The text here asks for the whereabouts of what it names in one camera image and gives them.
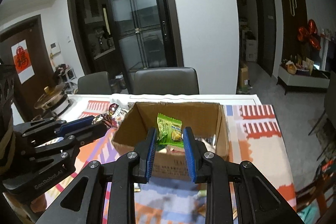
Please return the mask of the left hand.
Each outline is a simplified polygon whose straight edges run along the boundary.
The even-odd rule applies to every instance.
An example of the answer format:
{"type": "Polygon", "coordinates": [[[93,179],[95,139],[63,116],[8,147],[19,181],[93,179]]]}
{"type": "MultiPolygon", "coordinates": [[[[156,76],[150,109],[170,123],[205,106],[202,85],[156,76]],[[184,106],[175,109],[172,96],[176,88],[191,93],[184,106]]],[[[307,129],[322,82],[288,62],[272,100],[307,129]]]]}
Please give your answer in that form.
{"type": "Polygon", "coordinates": [[[45,195],[31,201],[30,208],[34,213],[44,212],[47,208],[47,201],[45,195]]]}

